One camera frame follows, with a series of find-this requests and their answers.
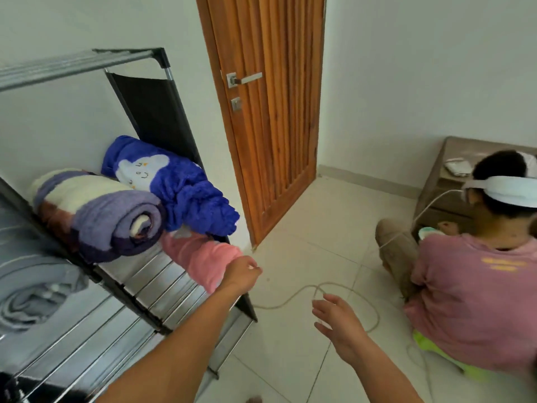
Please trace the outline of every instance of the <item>baseboard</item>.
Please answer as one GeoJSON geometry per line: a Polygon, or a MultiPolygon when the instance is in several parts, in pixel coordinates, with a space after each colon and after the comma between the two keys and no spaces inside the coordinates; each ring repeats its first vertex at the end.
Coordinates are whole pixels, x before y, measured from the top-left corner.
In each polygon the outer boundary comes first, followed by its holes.
{"type": "Polygon", "coordinates": [[[351,184],[361,185],[366,188],[376,189],[377,191],[387,192],[410,199],[418,199],[421,193],[421,189],[416,188],[415,186],[398,184],[397,182],[370,177],[369,175],[356,174],[351,171],[341,170],[327,165],[318,165],[317,173],[325,177],[339,179],[341,181],[350,182],[351,184]]]}

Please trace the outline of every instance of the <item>ear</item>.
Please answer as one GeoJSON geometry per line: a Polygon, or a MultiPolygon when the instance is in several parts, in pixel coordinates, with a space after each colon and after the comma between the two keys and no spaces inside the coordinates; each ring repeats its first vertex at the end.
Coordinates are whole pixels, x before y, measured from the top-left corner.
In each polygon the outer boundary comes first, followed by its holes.
{"type": "Polygon", "coordinates": [[[468,203],[470,203],[470,205],[483,203],[483,193],[479,189],[470,188],[468,189],[466,195],[468,196],[468,203]]]}

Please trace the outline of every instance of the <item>green stool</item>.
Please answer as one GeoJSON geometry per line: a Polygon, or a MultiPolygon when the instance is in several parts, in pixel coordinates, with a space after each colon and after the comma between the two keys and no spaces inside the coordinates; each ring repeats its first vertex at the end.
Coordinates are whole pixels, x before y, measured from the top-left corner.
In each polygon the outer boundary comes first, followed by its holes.
{"type": "Polygon", "coordinates": [[[473,379],[473,380],[479,380],[479,381],[487,379],[488,371],[486,369],[481,369],[480,367],[466,365],[466,363],[462,363],[462,362],[459,362],[458,360],[451,358],[444,351],[442,351],[438,346],[436,346],[433,341],[431,341],[429,338],[426,338],[419,331],[417,330],[413,331],[413,338],[414,338],[414,341],[416,341],[418,347],[422,351],[430,351],[430,352],[437,353],[441,357],[447,359],[451,363],[460,367],[460,369],[464,372],[466,377],[473,379]]]}

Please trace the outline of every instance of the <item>hand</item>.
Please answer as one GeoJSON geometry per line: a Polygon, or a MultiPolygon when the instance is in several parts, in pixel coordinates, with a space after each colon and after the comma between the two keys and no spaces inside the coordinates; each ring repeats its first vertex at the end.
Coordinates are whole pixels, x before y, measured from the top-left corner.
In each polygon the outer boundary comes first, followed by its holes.
{"type": "Polygon", "coordinates": [[[225,267],[224,278],[218,289],[228,289],[241,296],[250,291],[257,278],[263,273],[261,267],[250,256],[242,256],[225,267]]]}
{"type": "Polygon", "coordinates": [[[341,359],[354,365],[358,359],[359,345],[369,337],[351,306],[332,294],[325,294],[324,300],[313,300],[312,305],[313,315],[332,327],[329,329],[316,322],[315,328],[332,341],[341,359]]]}
{"type": "Polygon", "coordinates": [[[459,225],[455,222],[439,222],[437,228],[442,233],[445,233],[448,236],[457,236],[459,235],[459,225]]]}

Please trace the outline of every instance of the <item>vr headset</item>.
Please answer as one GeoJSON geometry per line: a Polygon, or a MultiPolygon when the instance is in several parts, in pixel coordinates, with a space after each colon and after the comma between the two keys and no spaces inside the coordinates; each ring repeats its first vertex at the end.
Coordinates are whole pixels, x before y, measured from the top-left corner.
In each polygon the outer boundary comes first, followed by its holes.
{"type": "Polygon", "coordinates": [[[468,201],[469,188],[483,189],[493,199],[511,205],[537,208],[537,159],[517,151],[526,162],[525,177],[497,175],[484,180],[472,179],[462,186],[462,200],[468,201]]]}

